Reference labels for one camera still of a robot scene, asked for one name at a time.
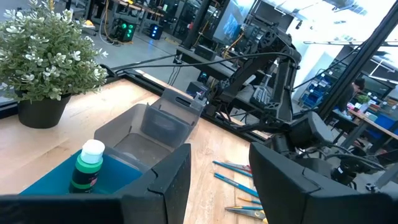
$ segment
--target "black metal frame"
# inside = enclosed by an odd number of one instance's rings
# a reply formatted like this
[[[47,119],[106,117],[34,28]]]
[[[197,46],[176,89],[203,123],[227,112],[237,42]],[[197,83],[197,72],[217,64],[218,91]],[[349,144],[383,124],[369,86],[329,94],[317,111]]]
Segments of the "black metal frame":
[[[398,2],[392,5],[390,11],[381,21],[379,26],[374,30],[369,39],[365,42],[361,50],[356,54],[353,61],[347,66],[346,70],[341,74],[337,82],[332,86],[329,94],[321,103],[318,114],[321,119],[326,119],[335,105],[342,97],[342,94],[348,86],[360,75],[363,66],[377,52],[391,31],[398,24]]]

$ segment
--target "blue bin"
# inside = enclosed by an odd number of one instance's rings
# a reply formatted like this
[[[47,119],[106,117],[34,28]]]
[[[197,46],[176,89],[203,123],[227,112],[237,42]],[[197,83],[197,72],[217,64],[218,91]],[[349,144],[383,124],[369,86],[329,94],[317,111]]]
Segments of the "blue bin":
[[[388,130],[394,125],[395,120],[393,118],[390,118],[386,114],[378,114],[377,119],[374,122]],[[374,139],[380,139],[381,136],[383,135],[382,131],[380,131],[374,127],[368,128],[367,131]],[[398,134],[398,129],[396,129],[392,132],[394,134]]]
[[[21,192],[21,195],[66,195],[69,194],[69,184],[75,163],[81,150],[69,157],[44,177]],[[142,173],[119,160],[104,154],[103,165],[98,174],[98,181],[93,187],[94,194],[113,194]]]

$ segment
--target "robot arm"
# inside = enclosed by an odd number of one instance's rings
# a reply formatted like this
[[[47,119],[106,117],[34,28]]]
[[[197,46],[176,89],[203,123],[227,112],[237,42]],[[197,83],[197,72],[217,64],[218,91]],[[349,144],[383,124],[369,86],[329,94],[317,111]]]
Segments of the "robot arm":
[[[275,79],[274,91],[269,104],[263,109],[264,117],[261,118],[259,124],[252,126],[243,126],[241,131],[252,131],[255,129],[266,130],[271,133],[278,132],[282,128],[284,122],[292,120],[292,104],[291,93],[295,74],[299,66],[296,63],[301,61],[301,55],[292,45],[290,35],[279,32],[276,26],[269,26],[266,33],[262,36],[257,47],[258,53],[265,52],[281,52],[289,54],[290,57],[279,55],[264,55],[257,58],[247,60],[229,79],[220,81],[208,94],[209,105],[205,108],[208,115],[214,116],[220,111],[221,106],[227,107],[235,96],[243,83],[257,70],[265,68],[271,69],[274,61],[279,59],[279,70]]]

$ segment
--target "blue paintbrush handle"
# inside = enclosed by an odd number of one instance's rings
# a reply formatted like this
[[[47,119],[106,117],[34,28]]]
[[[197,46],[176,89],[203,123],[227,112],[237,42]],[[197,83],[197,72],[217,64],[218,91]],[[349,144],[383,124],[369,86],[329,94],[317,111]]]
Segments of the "blue paintbrush handle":
[[[223,175],[221,175],[219,173],[214,173],[214,176],[219,178],[220,180],[223,180],[226,183],[231,184],[232,186],[234,186],[236,188],[239,188],[240,190],[243,190],[244,192],[246,192],[248,194],[251,194],[251,195],[253,195],[255,197],[259,197],[259,195],[257,194],[257,192],[255,190],[252,190],[252,189],[250,189],[250,188],[248,188],[248,187],[246,187],[244,185],[241,185],[240,183],[237,183],[237,182],[235,182],[235,181],[233,181],[233,180],[231,180],[231,179],[229,179],[229,178],[227,178],[227,177],[225,177],[225,176],[223,176]]]
[[[213,161],[213,163],[214,163],[214,164],[217,164],[217,165],[219,165],[219,166],[225,167],[225,168],[227,168],[227,169],[233,170],[233,171],[235,171],[235,172],[238,172],[238,173],[240,173],[240,174],[243,174],[243,175],[245,175],[246,177],[252,177],[252,178],[253,178],[253,175],[249,174],[248,172],[245,172],[245,171],[243,171],[243,170],[237,169],[237,168],[235,168],[235,167],[231,167],[231,166],[226,165],[226,164],[224,164],[224,163],[222,163],[222,162]]]
[[[237,206],[231,208],[245,209],[245,210],[262,210],[262,207],[252,207],[252,206]]]

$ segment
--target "paint bottle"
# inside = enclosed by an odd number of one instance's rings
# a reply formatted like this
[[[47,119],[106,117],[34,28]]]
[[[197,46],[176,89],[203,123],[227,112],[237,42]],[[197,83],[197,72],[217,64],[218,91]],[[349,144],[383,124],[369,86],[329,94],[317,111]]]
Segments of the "paint bottle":
[[[72,181],[70,182],[70,193],[91,193],[97,182],[98,172],[101,169],[105,145],[98,140],[88,140],[78,156]]]

